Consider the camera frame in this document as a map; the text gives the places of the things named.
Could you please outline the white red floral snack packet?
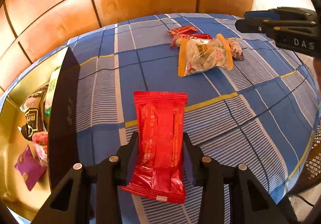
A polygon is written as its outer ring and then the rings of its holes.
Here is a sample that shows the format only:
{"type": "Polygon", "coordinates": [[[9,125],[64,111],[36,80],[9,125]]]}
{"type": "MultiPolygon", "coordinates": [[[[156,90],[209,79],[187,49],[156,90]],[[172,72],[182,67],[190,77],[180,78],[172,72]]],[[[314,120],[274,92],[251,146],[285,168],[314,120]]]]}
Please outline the white red floral snack packet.
{"type": "Polygon", "coordinates": [[[230,39],[230,38],[227,39],[226,41],[231,48],[232,57],[237,60],[244,60],[243,50],[239,42],[237,40],[230,39]]]}

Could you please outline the pink white snack packet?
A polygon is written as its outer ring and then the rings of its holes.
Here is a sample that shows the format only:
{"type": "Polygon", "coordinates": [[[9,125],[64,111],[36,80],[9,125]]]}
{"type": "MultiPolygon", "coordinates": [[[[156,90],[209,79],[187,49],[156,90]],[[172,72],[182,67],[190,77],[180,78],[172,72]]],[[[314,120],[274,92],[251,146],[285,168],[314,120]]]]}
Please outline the pink white snack packet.
{"type": "Polygon", "coordinates": [[[47,145],[48,145],[48,132],[37,132],[32,136],[33,145],[35,147],[38,159],[43,166],[47,166],[47,145]]]}

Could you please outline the clear orange-edged seed bag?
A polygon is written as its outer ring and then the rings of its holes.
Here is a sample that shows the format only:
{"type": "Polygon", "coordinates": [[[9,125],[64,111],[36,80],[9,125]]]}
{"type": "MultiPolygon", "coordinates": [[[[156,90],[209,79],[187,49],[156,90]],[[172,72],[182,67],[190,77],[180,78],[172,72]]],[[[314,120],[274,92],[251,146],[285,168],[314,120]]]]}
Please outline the clear orange-edged seed bag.
{"type": "Polygon", "coordinates": [[[177,74],[186,77],[214,67],[233,69],[231,48],[222,34],[208,42],[183,39],[179,46],[177,74]]]}

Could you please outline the purple snack packet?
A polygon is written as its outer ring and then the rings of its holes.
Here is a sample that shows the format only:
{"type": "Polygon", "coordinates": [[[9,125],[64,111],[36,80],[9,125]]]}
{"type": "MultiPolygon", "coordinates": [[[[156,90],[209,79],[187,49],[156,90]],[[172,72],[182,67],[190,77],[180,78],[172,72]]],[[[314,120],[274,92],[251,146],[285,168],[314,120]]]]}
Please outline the purple snack packet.
{"type": "Polygon", "coordinates": [[[47,169],[46,166],[41,165],[40,161],[33,157],[28,145],[19,155],[15,168],[20,172],[29,191],[33,189],[37,181],[43,176],[47,169]]]}

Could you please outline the red gold patterned snack packet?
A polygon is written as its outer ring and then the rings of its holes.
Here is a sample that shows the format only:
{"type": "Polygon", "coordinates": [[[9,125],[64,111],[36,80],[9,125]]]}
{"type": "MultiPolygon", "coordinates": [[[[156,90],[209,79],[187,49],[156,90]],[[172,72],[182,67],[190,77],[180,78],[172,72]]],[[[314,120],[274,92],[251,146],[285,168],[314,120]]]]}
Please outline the red gold patterned snack packet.
{"type": "Polygon", "coordinates": [[[178,35],[178,34],[192,34],[194,32],[197,32],[198,28],[196,28],[193,25],[184,25],[181,27],[173,28],[168,30],[168,33],[172,36],[178,35]]]}

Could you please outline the black white snack packet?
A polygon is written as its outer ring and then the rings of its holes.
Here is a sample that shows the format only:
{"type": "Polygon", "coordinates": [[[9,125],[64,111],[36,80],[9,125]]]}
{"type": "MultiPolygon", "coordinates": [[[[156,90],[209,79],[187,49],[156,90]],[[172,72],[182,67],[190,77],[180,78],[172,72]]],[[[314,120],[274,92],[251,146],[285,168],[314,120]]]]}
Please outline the black white snack packet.
{"type": "Polygon", "coordinates": [[[32,136],[37,132],[46,132],[45,126],[45,99],[48,85],[44,85],[31,93],[24,103],[20,106],[20,110],[24,113],[26,123],[18,127],[22,136],[32,141],[32,136]]]}

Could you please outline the long orange red snack packet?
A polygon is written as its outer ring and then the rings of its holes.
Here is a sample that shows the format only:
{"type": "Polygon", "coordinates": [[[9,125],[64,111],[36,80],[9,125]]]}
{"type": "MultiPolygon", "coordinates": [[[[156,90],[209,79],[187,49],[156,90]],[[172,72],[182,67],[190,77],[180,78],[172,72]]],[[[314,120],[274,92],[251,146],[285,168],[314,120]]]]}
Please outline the long orange red snack packet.
{"type": "Polygon", "coordinates": [[[183,39],[196,40],[197,42],[203,43],[212,40],[213,37],[208,34],[176,34],[171,41],[170,48],[173,46],[179,47],[183,39]]]}

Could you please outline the cracker packet green ends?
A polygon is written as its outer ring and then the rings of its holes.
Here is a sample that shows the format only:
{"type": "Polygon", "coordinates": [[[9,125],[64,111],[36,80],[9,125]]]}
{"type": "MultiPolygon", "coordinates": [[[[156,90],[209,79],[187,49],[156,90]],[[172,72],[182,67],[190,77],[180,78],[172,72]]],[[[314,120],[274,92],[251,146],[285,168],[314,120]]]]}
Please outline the cracker packet green ends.
{"type": "Polygon", "coordinates": [[[50,81],[49,81],[48,89],[46,93],[46,101],[45,101],[45,114],[47,116],[51,114],[53,97],[54,97],[54,92],[56,90],[59,74],[60,74],[60,67],[54,70],[50,77],[50,81]]]}

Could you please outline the blue plaid bed sheet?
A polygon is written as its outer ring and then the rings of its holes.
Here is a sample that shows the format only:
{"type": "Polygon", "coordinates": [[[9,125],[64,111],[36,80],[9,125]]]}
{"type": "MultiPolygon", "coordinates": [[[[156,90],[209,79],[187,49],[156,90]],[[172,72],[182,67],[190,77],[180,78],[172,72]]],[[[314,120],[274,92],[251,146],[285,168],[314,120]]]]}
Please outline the blue plaid bed sheet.
{"type": "MultiPolygon", "coordinates": [[[[1,49],[1,84],[11,72],[14,81],[1,85],[1,199],[16,212],[18,223],[31,219],[50,195],[48,171],[28,191],[14,167],[32,143],[18,126],[25,124],[20,103],[50,79],[59,54],[70,47],[80,64],[76,131],[80,162],[100,163],[114,154],[137,130],[134,91],[185,92],[184,131],[192,143],[218,162],[245,163],[279,202],[293,192],[304,169],[318,124],[319,97],[309,65],[297,54],[281,50],[265,35],[239,33],[238,18],[222,14],[160,14],[132,19],[70,38],[30,64],[22,42],[1,49]],[[238,41],[244,60],[226,71],[215,67],[187,77],[177,75],[179,49],[170,49],[169,29],[193,25],[199,32],[220,33],[238,41]],[[34,72],[35,85],[25,94],[14,86],[34,72]]],[[[197,223],[201,188],[184,176],[185,204],[169,204],[120,191],[124,223],[197,223]]]]}

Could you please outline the gold tin box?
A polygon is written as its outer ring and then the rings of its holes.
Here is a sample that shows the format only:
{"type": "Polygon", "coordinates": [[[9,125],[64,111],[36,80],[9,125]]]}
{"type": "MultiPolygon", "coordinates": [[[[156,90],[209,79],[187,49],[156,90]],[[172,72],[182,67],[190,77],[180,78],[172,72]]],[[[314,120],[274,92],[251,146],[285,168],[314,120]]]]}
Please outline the gold tin box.
{"type": "Polygon", "coordinates": [[[29,223],[73,165],[80,65],[70,47],[44,58],[1,96],[1,200],[29,223]],[[29,148],[45,171],[32,189],[15,168],[29,148]]]}

